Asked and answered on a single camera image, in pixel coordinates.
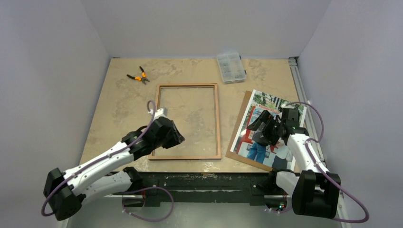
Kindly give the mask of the blue wooden picture frame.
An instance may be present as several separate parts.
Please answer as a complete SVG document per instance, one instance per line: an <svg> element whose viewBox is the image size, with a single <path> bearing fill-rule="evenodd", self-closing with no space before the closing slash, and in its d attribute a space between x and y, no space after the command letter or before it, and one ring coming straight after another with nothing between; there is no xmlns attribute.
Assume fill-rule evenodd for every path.
<svg viewBox="0 0 403 228"><path fill-rule="evenodd" d="M157 149L151 161L219 160L221 129L218 85L216 83L161 83L156 89L158 108L166 108L168 117L185 137L172 149Z"/></svg>

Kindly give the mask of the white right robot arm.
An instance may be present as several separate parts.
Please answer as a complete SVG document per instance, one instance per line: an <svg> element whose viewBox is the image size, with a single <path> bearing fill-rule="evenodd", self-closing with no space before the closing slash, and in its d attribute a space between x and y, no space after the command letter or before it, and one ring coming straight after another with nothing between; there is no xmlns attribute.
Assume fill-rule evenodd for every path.
<svg viewBox="0 0 403 228"><path fill-rule="evenodd" d="M337 174L330 173L315 154L306 128L299 125L297 108L283 108L281 117L264 110L247 129L257 131L269 145L280 139L290 149L301 169L300 174L290 170L276 170L267 180L272 193L284 190L290 197L289 206L297 215L333 219L336 216L339 188Z"/></svg>

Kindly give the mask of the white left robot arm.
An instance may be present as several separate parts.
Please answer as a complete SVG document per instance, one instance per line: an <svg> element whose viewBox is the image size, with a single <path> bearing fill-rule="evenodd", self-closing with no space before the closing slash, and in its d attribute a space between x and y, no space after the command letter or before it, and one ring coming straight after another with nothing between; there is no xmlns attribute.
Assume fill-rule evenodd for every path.
<svg viewBox="0 0 403 228"><path fill-rule="evenodd" d="M155 149L169 149L184 140L174 122L162 116L148 126L129 132L108 151L82 165L66 171L51 170L43 190L46 199L42 215L53 215L62 221L75 215L85 204L106 195L144 195L148 188L135 168L127 166L115 174L111 172Z"/></svg>

